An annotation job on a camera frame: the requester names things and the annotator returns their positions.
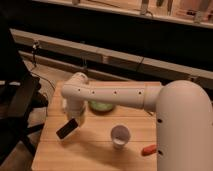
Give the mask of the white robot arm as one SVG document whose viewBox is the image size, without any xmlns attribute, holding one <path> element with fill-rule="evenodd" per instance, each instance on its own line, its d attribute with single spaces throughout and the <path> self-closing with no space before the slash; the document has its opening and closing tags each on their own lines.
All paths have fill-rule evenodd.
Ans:
<svg viewBox="0 0 213 171">
<path fill-rule="evenodd" d="M 213 105 L 198 84 L 177 80 L 165 86 L 146 82 L 95 86 L 78 72 L 64 83 L 61 94 L 73 117 L 81 114 L 86 100 L 154 112 L 157 171 L 213 171 Z"/>
</svg>

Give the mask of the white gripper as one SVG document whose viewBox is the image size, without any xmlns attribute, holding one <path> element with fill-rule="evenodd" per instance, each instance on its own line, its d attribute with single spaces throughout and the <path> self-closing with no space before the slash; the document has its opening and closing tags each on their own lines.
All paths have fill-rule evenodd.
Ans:
<svg viewBox="0 0 213 171">
<path fill-rule="evenodd" d="M 68 120 L 74 119 L 78 124 L 85 122 L 85 102 L 84 101 L 66 101 L 66 116 Z"/>
</svg>

